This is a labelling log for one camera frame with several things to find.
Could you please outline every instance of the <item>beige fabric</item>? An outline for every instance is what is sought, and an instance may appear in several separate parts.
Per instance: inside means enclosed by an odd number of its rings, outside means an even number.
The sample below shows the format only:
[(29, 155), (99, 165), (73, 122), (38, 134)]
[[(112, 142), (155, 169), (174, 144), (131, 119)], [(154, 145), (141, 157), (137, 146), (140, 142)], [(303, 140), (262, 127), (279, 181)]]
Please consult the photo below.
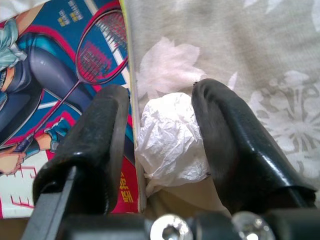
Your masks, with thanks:
[(144, 215), (156, 219), (163, 214), (174, 213), (188, 218), (206, 211), (221, 212), (231, 216), (221, 204), (210, 178), (197, 183), (163, 188), (148, 198)]
[[(190, 92), (192, 84), (183, 81), (191, 76), (213, 78), (249, 104), (295, 170), (320, 188), (320, 0), (124, 3), (135, 131), (150, 98)], [(172, 53), (180, 57), (163, 56)], [(181, 64), (183, 58), (193, 65)], [(185, 77), (170, 76), (172, 67)], [(183, 88), (166, 88), (170, 81), (182, 81)], [(139, 92), (140, 83), (148, 89)], [(137, 169), (143, 209), (143, 171)]]

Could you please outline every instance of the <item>comic book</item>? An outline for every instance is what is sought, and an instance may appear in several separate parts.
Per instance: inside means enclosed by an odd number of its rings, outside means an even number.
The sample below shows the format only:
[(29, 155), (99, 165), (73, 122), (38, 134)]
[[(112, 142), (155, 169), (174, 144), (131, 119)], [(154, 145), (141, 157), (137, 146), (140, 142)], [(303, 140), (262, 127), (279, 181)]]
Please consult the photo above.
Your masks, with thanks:
[[(130, 77), (117, 0), (51, 0), (0, 23), (0, 218), (29, 217), (32, 184), (96, 92)], [(137, 212), (129, 108), (118, 203)]]

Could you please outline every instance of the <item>white tissue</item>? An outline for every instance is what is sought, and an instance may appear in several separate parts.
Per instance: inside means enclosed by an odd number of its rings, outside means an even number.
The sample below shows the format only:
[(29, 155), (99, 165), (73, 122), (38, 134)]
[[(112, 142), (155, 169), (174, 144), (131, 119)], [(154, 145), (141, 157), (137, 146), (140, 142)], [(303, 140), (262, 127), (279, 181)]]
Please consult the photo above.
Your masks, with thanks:
[(135, 155), (150, 179), (147, 197), (159, 186), (195, 183), (210, 174), (190, 96), (170, 93), (146, 104)]

